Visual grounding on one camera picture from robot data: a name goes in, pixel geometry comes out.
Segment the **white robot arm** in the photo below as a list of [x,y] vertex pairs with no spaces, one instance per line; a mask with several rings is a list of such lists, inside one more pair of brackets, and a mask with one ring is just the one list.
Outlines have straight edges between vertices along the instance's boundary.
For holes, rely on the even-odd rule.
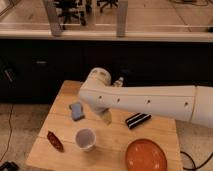
[[116,108],[213,128],[213,87],[117,87],[111,86],[111,75],[107,70],[93,68],[78,96],[99,115],[109,108]]

